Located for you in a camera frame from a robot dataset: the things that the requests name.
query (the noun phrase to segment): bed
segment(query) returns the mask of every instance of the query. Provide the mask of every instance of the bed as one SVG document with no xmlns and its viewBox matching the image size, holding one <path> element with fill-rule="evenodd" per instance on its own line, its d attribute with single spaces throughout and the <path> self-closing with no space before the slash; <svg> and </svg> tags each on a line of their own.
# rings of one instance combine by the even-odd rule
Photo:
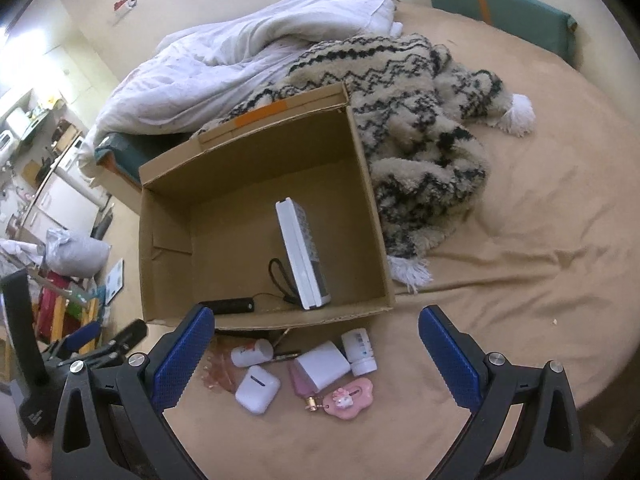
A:
<svg viewBox="0 0 640 480">
<path fill-rule="evenodd" d="M 420 309 L 437 303 L 486 351 L 512 363 L 560 360 L 584 406 L 620 373 L 640 342 L 640 139 L 608 98 L 555 54 L 482 22 L 400 4 L 404 33 L 446 44 L 456 60 L 494 70 L 529 96 L 536 131 L 518 139 L 472 126 L 492 174 L 468 218 L 430 257 L 420 294 L 355 323 L 295 330 L 285 348 L 310 348 L 356 326 L 370 333 L 374 403 L 351 422 L 309 413 L 284 364 L 264 416 L 212 393 L 197 371 L 165 412 L 209 478 L 423 479 L 468 417 L 417 335 Z M 508 418 L 513 424 L 517 413 Z M 504 451 L 508 435 L 494 455 Z"/>
</svg>

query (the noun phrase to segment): pink keychain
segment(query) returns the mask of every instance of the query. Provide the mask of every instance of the pink keychain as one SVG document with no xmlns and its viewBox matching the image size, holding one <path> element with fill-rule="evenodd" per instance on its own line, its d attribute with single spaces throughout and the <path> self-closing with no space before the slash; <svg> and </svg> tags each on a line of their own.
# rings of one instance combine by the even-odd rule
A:
<svg viewBox="0 0 640 480">
<path fill-rule="evenodd" d="M 306 409 L 310 412 L 324 409 L 329 415 L 351 420 L 373 402 L 373 383 L 367 378 L 359 378 L 345 384 L 325 395 L 319 404 L 313 387 L 293 362 L 289 363 L 289 376 L 296 395 L 305 399 Z"/>
</svg>

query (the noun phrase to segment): pink flower-shaped charm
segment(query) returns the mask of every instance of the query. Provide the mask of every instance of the pink flower-shaped charm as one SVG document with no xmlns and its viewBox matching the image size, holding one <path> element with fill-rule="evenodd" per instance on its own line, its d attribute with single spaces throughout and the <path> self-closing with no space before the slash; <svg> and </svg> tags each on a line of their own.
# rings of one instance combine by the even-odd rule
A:
<svg viewBox="0 0 640 480">
<path fill-rule="evenodd" d="M 350 420 L 373 402 L 373 383 L 359 378 L 324 396 L 322 403 L 329 415 Z"/>
</svg>

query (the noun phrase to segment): hand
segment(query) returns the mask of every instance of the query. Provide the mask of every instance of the hand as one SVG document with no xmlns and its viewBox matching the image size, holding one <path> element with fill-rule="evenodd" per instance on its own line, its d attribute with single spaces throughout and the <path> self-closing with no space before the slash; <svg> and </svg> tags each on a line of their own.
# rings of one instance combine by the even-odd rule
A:
<svg viewBox="0 0 640 480">
<path fill-rule="evenodd" d="M 31 480 L 51 480 L 51 450 L 53 437 L 37 437 L 27 440 L 27 462 L 31 469 L 27 471 Z"/>
</svg>

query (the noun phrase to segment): green headboard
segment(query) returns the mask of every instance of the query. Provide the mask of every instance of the green headboard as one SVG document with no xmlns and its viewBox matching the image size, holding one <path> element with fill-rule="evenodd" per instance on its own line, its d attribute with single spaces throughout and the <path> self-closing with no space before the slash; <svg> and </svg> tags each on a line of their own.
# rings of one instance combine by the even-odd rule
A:
<svg viewBox="0 0 640 480">
<path fill-rule="evenodd" d="M 500 28 L 574 64 L 576 21 L 538 0 L 431 0 L 436 9 Z"/>
</svg>

